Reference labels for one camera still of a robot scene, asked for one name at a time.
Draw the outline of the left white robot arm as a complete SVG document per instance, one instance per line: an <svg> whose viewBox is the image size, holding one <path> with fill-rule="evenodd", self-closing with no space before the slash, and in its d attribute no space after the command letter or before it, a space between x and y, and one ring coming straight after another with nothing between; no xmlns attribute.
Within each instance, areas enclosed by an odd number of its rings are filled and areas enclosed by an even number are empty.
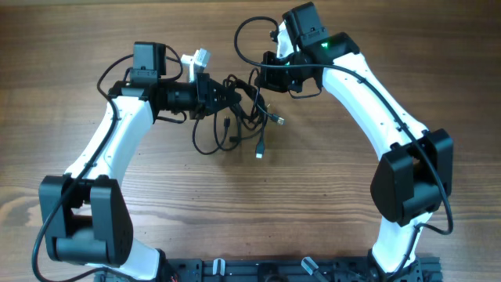
<svg viewBox="0 0 501 282"><path fill-rule="evenodd" d="M167 45L136 42L128 78L104 92L106 113L80 157L60 176L46 176L38 190L42 227L31 266L41 278L38 253L87 267L88 274L128 281L177 281L156 248L136 240L121 192L127 167L144 135L164 111L200 120L238 104L240 94L204 73L193 57L189 80L166 75Z"/></svg>

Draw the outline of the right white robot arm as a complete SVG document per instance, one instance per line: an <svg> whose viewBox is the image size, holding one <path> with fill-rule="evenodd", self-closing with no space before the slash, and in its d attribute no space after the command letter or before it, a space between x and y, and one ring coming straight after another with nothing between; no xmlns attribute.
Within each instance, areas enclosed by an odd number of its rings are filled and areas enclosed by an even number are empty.
<svg viewBox="0 0 501 282"><path fill-rule="evenodd" d="M265 52L259 87L301 92L312 78L332 94L366 134L379 164L370 193L382 215L369 256L386 281L409 273L416 243L440 207L450 217L453 141L407 113L371 72L364 55L344 32L330 35L312 2L283 14L270 34L276 52Z"/></svg>

